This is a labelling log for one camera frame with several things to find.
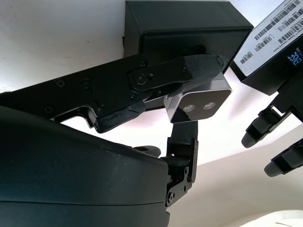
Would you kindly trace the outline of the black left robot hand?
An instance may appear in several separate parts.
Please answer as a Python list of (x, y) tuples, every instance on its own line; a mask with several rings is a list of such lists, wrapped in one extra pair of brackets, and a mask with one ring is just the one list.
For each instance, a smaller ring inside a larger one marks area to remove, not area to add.
[[(286, 118), (294, 115), (303, 120), (303, 72), (288, 79), (279, 89), (278, 95), (246, 129), (242, 145), (250, 148), (273, 132)], [(269, 177), (285, 175), (303, 166), (303, 139), (276, 155), (265, 166)]]

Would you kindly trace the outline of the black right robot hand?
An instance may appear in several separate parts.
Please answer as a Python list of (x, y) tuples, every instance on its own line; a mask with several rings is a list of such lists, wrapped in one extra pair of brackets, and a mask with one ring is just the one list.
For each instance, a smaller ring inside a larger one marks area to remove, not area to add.
[(147, 100), (215, 78), (217, 54), (150, 65), (136, 54), (0, 96), (3, 227), (166, 227), (167, 208), (196, 179), (198, 123), (173, 126), (167, 154), (63, 124), (82, 117), (104, 133), (145, 112)]

